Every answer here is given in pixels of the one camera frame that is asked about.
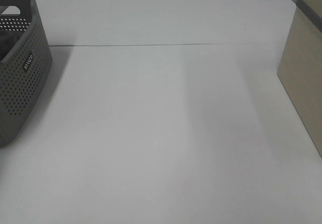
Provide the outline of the grey perforated plastic basket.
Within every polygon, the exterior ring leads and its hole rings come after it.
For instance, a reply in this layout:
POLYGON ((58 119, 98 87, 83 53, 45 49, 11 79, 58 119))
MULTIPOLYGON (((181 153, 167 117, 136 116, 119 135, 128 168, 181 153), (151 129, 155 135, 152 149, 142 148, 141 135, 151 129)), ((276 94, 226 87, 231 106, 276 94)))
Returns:
POLYGON ((1 0, 18 14, 1 15, 1 30, 22 31, 22 37, 1 60, 1 146, 19 134, 47 81, 52 55, 36 0, 1 0))

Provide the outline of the dark grey towel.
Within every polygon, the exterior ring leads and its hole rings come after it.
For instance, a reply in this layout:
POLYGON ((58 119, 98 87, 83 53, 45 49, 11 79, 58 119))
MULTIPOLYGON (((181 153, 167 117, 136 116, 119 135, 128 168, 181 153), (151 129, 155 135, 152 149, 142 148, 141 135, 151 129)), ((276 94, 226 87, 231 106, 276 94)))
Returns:
POLYGON ((1 30, 0 33, 0 58, 3 60, 18 40, 22 37, 22 31, 1 30))

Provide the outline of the beige fabric storage bin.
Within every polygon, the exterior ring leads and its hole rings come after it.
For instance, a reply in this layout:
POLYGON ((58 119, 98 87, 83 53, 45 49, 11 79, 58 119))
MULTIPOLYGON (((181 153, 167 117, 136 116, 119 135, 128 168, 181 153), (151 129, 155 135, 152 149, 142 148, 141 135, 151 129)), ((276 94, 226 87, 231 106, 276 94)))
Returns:
POLYGON ((277 76, 321 153, 321 0, 296 0, 277 76))

